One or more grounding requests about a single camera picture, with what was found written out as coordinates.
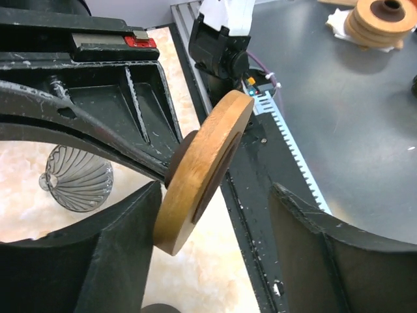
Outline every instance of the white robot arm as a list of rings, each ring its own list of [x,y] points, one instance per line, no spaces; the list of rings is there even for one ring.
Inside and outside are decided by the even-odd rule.
[[[216,31],[229,30],[230,37],[248,36],[255,0],[204,0],[199,13],[203,23]]]
[[[255,0],[204,0],[195,19],[188,53],[208,75],[212,103],[235,89],[249,70],[246,49]]]

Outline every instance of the clear glass vase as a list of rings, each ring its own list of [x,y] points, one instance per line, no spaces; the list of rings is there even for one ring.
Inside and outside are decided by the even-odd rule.
[[[110,195],[113,168],[97,155],[58,145],[48,157],[39,185],[65,209],[90,212]]]

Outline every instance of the brown wooden ring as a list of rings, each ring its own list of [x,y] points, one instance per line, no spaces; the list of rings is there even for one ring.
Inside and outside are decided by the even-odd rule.
[[[417,23],[417,9],[409,0],[385,0],[395,1],[401,6],[404,17],[397,21],[383,20],[381,16],[377,16],[372,8],[374,2],[381,3],[380,0],[358,0],[355,11],[357,12],[357,20],[365,21],[372,28],[372,31],[384,33],[404,33],[410,31]]]
[[[389,46],[392,46],[392,44],[382,44],[380,42],[374,42],[371,39],[364,37],[362,34],[360,34],[352,27],[351,20],[348,18],[345,20],[344,26],[346,33],[361,45],[372,48],[387,48]]]
[[[410,31],[404,31],[404,32],[400,32],[400,33],[387,33],[385,30],[376,29],[376,28],[372,27],[372,25],[369,25],[366,21],[362,20],[359,13],[358,13],[358,10],[356,8],[351,12],[352,12],[352,17],[351,18],[354,18],[358,24],[360,24],[364,29],[366,29],[366,30],[368,30],[372,33],[375,33],[375,34],[378,34],[378,35],[384,35],[384,36],[387,36],[387,37],[396,37],[396,36],[405,37],[410,33]]]
[[[349,13],[348,19],[352,29],[354,29],[362,37],[368,39],[370,42],[376,42],[378,44],[386,45],[387,47],[389,47],[393,46],[398,40],[402,38],[399,35],[393,36],[392,34],[389,34],[388,36],[384,36],[372,33],[356,21],[352,12]]]
[[[236,152],[253,101],[239,91],[225,95],[173,155],[153,233],[154,245],[161,250],[175,255],[191,235]]]

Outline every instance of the red tag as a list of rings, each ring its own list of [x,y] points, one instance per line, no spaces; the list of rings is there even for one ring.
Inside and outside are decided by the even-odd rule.
[[[126,36],[124,41],[132,48],[156,48],[156,43],[153,38],[136,39],[135,37]]]

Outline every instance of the marble surface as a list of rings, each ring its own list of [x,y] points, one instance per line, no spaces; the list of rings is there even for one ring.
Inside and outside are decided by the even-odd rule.
[[[149,31],[160,49],[183,135],[199,128],[169,29]],[[0,241],[38,239],[92,213],[63,209],[40,189],[38,178],[55,145],[0,142]],[[114,185],[106,209],[149,179],[112,164]],[[169,256],[155,248],[143,306],[167,303],[182,313],[259,312],[220,189],[184,248]]]

